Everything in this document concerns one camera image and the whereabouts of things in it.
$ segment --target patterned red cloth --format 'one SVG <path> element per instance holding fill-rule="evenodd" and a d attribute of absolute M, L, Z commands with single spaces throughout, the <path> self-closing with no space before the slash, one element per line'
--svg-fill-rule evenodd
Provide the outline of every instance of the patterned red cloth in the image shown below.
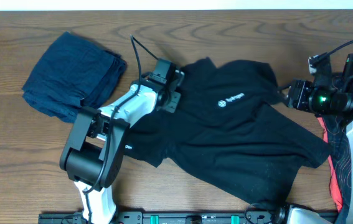
<path fill-rule="evenodd" d="M 326 129 L 326 125 L 324 124 L 324 120 L 323 118 L 318 118 L 318 120 L 320 122 L 321 127 L 324 129 L 323 140 L 325 142 L 328 142 L 327 129 Z M 333 201 L 337 205 L 338 212 L 340 212 L 342 209 L 343 201 L 342 201 L 341 191 L 339 190 L 339 186 L 337 182 L 336 171 L 334 169 L 334 166 L 332 165 L 331 156 L 328 157 L 328 163 L 330 164 L 330 171 L 331 171 L 330 194 Z"/>

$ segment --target dark blue towel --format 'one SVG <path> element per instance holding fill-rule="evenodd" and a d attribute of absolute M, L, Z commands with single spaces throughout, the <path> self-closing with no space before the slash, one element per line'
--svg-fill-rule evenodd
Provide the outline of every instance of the dark blue towel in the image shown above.
<path fill-rule="evenodd" d="M 36 110 L 72 123 L 81 107 L 99 108 L 125 70 L 120 55 L 65 32 L 32 70 L 22 97 Z"/>

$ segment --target black cable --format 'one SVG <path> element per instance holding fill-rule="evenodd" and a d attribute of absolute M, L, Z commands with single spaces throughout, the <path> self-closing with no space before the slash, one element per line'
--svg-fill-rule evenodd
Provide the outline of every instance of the black cable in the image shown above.
<path fill-rule="evenodd" d="M 332 135 L 336 135 L 336 134 L 338 134 L 339 131 L 340 131 L 340 130 L 339 130 L 339 125 L 341 124 L 341 122 L 338 122 L 338 121 L 337 121 L 338 116 L 335 116 L 335 117 L 336 117 L 335 122 L 336 122 L 337 130 L 338 130 L 337 133 L 334 133 L 334 132 L 330 131 L 330 130 L 328 129 L 327 125 L 326 125 L 326 121 L 324 120 L 324 118 L 322 118 L 322 119 L 323 119 L 323 123 L 324 123 L 324 127 L 326 127 L 327 133 L 330 133 L 330 134 L 332 134 Z"/>
<path fill-rule="evenodd" d="M 111 113 L 111 116 L 110 116 L 110 119 L 108 120 L 108 133 L 107 133 L 107 143 L 106 143 L 106 147 L 104 148 L 105 150 L 105 154 L 104 154 L 104 160 L 103 160 L 103 165 L 101 166 L 101 169 L 100 169 L 100 172 L 99 172 L 99 175 L 97 176 L 97 179 L 96 179 L 96 182 L 88 189 L 88 190 L 84 190 L 82 191 L 83 194 L 85 194 L 85 198 L 86 198 L 86 201 L 87 201 L 87 207 L 88 207 L 88 211 L 89 211 L 89 221 L 88 223 L 91 224 L 91 220 L 92 220 L 92 211 L 91 211 L 91 208 L 90 208 L 90 202 L 89 202 L 89 197 L 88 197 L 88 194 L 90 192 L 92 192 L 96 186 L 100 183 L 101 181 L 101 177 L 103 177 L 103 173 L 104 173 L 104 170 L 106 168 L 106 164 L 107 164 L 107 160 L 108 160 L 108 155 L 110 153 L 110 143 L 111 143 L 111 130 L 113 129 L 113 119 L 115 117 L 115 114 L 117 114 L 118 110 L 120 110 L 120 108 L 126 103 L 128 102 L 130 99 L 132 99 L 134 96 L 136 96 L 139 91 L 140 91 L 140 86 L 141 86 L 141 79 L 142 79 L 142 74 L 141 74 L 141 65 L 140 65 L 140 59 L 139 59 L 139 55 L 138 55 L 138 50 L 136 49 L 136 46 L 134 44 L 134 41 L 136 41 L 136 43 L 138 43 L 144 50 L 147 51 L 147 53 L 149 53 L 151 56 L 153 56 L 155 59 L 158 60 L 158 58 L 152 54 L 145 46 L 143 46 L 142 44 L 140 44 L 140 42 L 138 42 L 134 37 L 133 35 L 131 34 L 130 35 L 131 37 L 131 42 L 132 42 L 132 47 L 133 47 L 133 51 L 134 51 L 134 54 L 136 56 L 136 60 L 138 62 L 138 70 L 139 70 L 139 77 L 138 77 L 138 88 L 136 89 L 136 91 L 130 95 L 129 97 L 127 97 L 127 99 L 123 100 L 121 103 L 119 103 L 118 105 L 116 105 L 114 107 L 114 110 L 113 112 Z"/>
<path fill-rule="evenodd" d="M 62 221 L 60 222 L 60 224 L 63 224 L 63 221 L 66 220 L 66 219 L 69 219 L 69 218 L 73 218 L 74 215 L 66 215 L 63 217 Z"/>
<path fill-rule="evenodd" d="M 351 81 L 353 81 L 353 75 L 349 76 L 349 77 L 345 80 L 344 86 L 342 86 L 342 88 L 341 88 L 341 93 L 345 93 L 346 88 L 348 87 L 348 84 L 349 84 Z"/>
<path fill-rule="evenodd" d="M 140 47 L 142 47 L 145 51 L 147 51 L 147 53 L 149 53 L 151 56 L 153 56 L 153 58 L 155 58 L 156 60 L 158 60 L 157 56 L 155 56 L 153 53 L 151 53 L 149 51 L 149 49 L 147 49 L 145 46 L 143 46 L 143 44 L 140 44 L 140 42 L 138 40 L 136 40 L 132 34 L 131 34 L 131 38 L 133 38 L 134 41 L 136 41 L 136 43 L 138 43 L 140 45 Z"/>
<path fill-rule="evenodd" d="M 85 194 L 85 200 L 87 201 L 87 207 L 88 207 L 88 224 L 92 223 L 92 209 L 90 208 L 90 202 L 89 202 L 89 196 L 88 194 Z"/>
<path fill-rule="evenodd" d="M 256 223 L 253 223 L 250 219 L 247 218 L 247 211 L 250 209 L 250 207 L 255 206 L 255 205 L 261 205 L 261 203 L 259 203 L 259 202 L 252 203 L 244 211 L 244 218 L 250 224 L 256 224 Z M 269 223 L 271 223 L 273 221 L 273 214 L 271 212 L 269 212 L 269 210 L 267 210 L 267 209 L 265 209 L 265 210 L 271 215 L 271 218 L 270 218 L 270 221 L 268 221 L 268 222 L 266 222 L 264 224 L 269 224 Z"/>
<path fill-rule="evenodd" d="M 324 54 L 322 56 L 319 56 L 319 58 L 315 62 L 312 63 L 312 66 L 314 67 L 317 63 L 321 62 L 322 60 L 324 60 L 328 56 L 332 55 L 333 53 L 337 52 L 338 50 L 340 50 L 340 49 L 342 49 L 342 48 L 344 48 L 344 47 L 346 47 L 346 46 L 348 46 L 350 44 L 353 44 L 353 40 L 348 41 L 345 44 L 342 44 L 341 46 L 335 48 L 334 50 L 332 50 L 332 51 L 330 51 L 330 52 L 328 52 L 328 53 L 326 53 L 326 54 Z"/>

